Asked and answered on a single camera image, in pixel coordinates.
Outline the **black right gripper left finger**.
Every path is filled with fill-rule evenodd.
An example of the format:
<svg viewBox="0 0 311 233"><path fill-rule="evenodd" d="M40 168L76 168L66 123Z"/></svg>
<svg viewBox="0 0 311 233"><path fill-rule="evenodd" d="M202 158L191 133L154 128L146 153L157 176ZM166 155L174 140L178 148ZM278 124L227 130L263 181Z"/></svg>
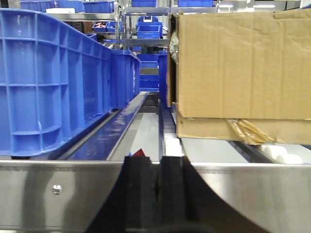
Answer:
<svg viewBox="0 0 311 233"><path fill-rule="evenodd" d="M155 224L155 174L148 157L127 156L87 233L142 233Z"/></svg>

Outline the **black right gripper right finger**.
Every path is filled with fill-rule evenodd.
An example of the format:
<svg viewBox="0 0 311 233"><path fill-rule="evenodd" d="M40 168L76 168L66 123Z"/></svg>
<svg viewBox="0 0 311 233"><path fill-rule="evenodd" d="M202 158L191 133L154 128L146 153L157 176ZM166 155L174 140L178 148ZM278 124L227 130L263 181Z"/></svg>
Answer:
<svg viewBox="0 0 311 233"><path fill-rule="evenodd" d="M224 201L183 157L160 162L158 233L265 233Z"/></svg>

